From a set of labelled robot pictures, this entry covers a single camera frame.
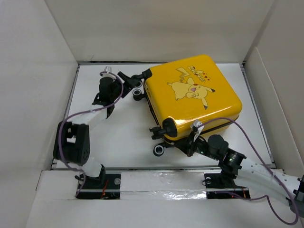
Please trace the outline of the yellow hard-shell suitcase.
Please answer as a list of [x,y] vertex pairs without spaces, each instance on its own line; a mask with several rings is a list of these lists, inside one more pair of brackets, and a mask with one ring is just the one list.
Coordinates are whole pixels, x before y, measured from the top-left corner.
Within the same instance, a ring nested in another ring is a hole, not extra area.
[[165,148],[187,138],[191,125],[204,124],[201,134],[225,128],[236,120],[242,102],[211,57],[199,55],[150,67],[133,79],[142,81],[143,94],[157,123],[152,138],[163,139],[153,154],[162,156]]

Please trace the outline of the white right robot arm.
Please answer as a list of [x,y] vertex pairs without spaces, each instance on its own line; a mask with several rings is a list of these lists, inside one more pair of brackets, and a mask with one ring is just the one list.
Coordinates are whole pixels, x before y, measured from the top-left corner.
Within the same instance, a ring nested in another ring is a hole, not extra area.
[[194,153],[218,161],[221,168],[220,183],[225,187],[232,184],[246,187],[268,195],[283,204],[299,217],[304,216],[304,178],[284,174],[229,148],[220,135],[214,134],[207,140],[194,139],[193,135],[179,140],[175,146],[191,157]]

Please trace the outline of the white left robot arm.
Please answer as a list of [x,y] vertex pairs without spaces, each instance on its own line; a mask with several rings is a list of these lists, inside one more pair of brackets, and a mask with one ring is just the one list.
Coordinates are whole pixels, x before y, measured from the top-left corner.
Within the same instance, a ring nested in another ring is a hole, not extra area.
[[90,108],[66,117],[58,124],[53,156],[67,168],[80,172],[77,180],[95,188],[105,185],[105,167],[90,154],[90,131],[110,117],[115,104],[131,92],[141,79],[122,72],[100,73],[99,91]]

